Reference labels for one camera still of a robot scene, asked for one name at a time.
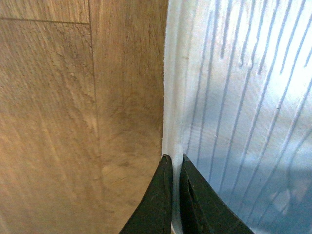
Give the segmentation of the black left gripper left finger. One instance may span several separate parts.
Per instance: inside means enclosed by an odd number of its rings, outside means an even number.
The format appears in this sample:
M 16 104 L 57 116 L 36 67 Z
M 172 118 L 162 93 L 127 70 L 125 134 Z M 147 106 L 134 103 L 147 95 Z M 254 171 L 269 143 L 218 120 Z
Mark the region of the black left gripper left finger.
M 173 167 L 163 155 L 155 174 L 121 234 L 170 234 L 172 220 Z

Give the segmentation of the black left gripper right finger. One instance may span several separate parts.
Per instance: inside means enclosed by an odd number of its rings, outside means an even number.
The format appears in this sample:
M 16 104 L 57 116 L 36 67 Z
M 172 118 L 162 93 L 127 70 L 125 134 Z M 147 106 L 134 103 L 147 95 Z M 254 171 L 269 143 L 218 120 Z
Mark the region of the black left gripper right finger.
M 179 181 L 180 217 L 185 234 L 252 234 L 184 155 Z

